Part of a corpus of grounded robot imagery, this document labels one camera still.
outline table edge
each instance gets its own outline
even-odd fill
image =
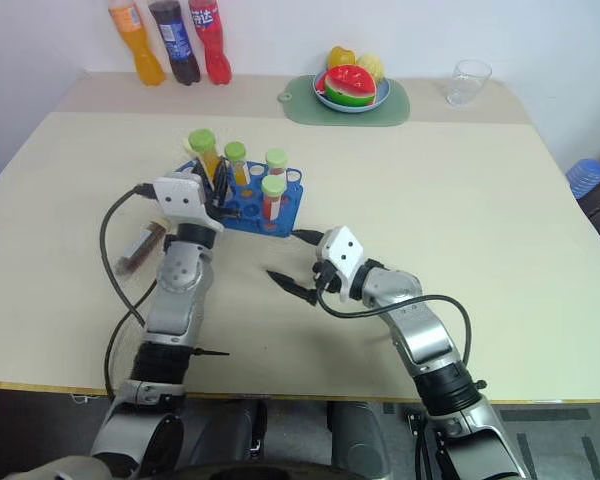
[[[0,381],[0,390],[15,390],[24,392],[40,393],[67,393],[76,395],[97,395],[105,396],[107,394],[104,388],[90,387],[71,387],[63,385],[38,385],[31,383],[16,383]],[[419,398],[402,397],[370,397],[370,396],[331,396],[331,395],[288,395],[288,394],[244,394],[244,393],[205,393],[205,392],[187,392],[189,398],[202,399],[267,399],[267,400],[319,400],[319,401],[363,401],[363,402],[385,402],[385,403],[420,403]],[[600,398],[569,398],[561,400],[490,400],[496,405],[562,405],[578,403],[600,403]]]

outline blue object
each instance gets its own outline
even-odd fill
[[[193,166],[194,162],[188,162],[176,171],[184,172]],[[240,218],[226,217],[222,219],[222,224],[227,228],[242,232],[288,237],[293,230],[304,191],[300,185],[302,172],[295,168],[287,168],[287,190],[282,196],[280,213],[275,221],[270,222],[262,215],[262,179],[267,176],[269,167],[264,163],[257,162],[247,162],[247,167],[251,181],[244,187],[236,185],[233,172],[231,169],[228,170],[232,197],[225,202],[223,208],[238,210]]]
[[[382,105],[382,102],[384,102],[387,99],[387,97],[389,96],[389,94],[391,93],[391,84],[389,83],[389,81],[386,78],[383,78],[382,81],[376,85],[376,101],[373,102],[371,105],[365,105],[364,107],[347,107],[345,105],[338,105],[337,103],[333,103],[327,97],[320,95],[318,93],[318,90],[316,89],[316,85],[318,84],[320,79],[326,73],[327,72],[325,70],[323,72],[320,72],[318,75],[316,75],[313,78],[313,93],[316,94],[316,97],[318,97],[318,100],[320,100],[323,104],[325,104],[329,108],[332,108],[333,110],[337,110],[338,112],[344,112],[344,113],[368,112],[369,110],[373,110],[374,108],[378,108],[380,105]]]
[[[173,23],[158,24],[160,35],[167,47],[169,58],[172,60],[186,60],[192,53],[189,37],[182,20]]]
[[[573,196],[581,199],[600,183],[600,161],[583,158],[567,172],[567,180]]]

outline toy watermelon slice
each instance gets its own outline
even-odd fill
[[[324,86],[324,79],[326,76],[327,72],[324,72],[316,82],[316,92],[323,97],[327,95],[327,92],[325,91],[326,87]]]
[[[376,99],[376,82],[369,72],[358,65],[340,65],[327,71],[327,98],[347,107],[364,107]]]

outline clear plastic cup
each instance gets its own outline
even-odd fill
[[[491,77],[491,67],[479,60],[461,60],[453,69],[447,89],[447,102],[460,107],[471,102]]]

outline blue plate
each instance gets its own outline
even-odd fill
[[[320,100],[323,104],[325,104],[327,107],[329,107],[333,110],[337,110],[338,112],[344,112],[344,113],[368,112],[369,110],[373,110],[374,108],[379,107],[382,104],[382,102],[384,102],[387,99],[387,97],[389,96],[389,94],[391,93],[391,84],[389,83],[389,81],[386,78],[383,78],[382,81],[376,85],[376,101],[373,102],[371,105],[365,105],[364,107],[347,107],[345,105],[338,105],[337,103],[333,103],[326,96],[320,95],[318,93],[318,90],[316,90],[316,85],[318,84],[318,81],[324,76],[325,73],[327,73],[326,70],[320,72],[318,75],[313,77],[313,83],[312,83],[313,93],[316,94],[316,97],[318,97],[318,100]]]

